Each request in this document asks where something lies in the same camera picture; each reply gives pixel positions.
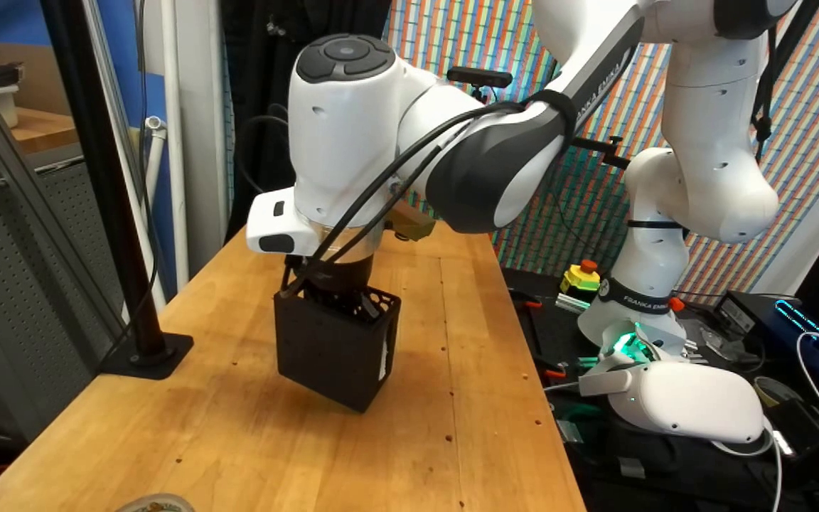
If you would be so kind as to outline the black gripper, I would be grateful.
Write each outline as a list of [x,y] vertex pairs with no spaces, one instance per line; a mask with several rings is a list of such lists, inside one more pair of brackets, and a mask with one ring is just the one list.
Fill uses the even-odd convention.
[[372,260],[312,261],[309,257],[284,260],[284,289],[312,301],[356,301],[370,282]]

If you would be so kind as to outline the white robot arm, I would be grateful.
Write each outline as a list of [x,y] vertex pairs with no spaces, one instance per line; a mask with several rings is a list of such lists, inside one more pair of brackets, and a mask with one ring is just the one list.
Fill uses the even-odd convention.
[[645,132],[629,157],[622,245],[576,326],[595,343],[685,341],[670,311],[687,235],[743,245],[778,210],[760,161],[766,87],[811,0],[532,0],[557,62],[517,102],[484,106],[370,33],[308,43],[289,75],[292,251],[366,260],[402,187],[454,230],[500,230],[581,132]]

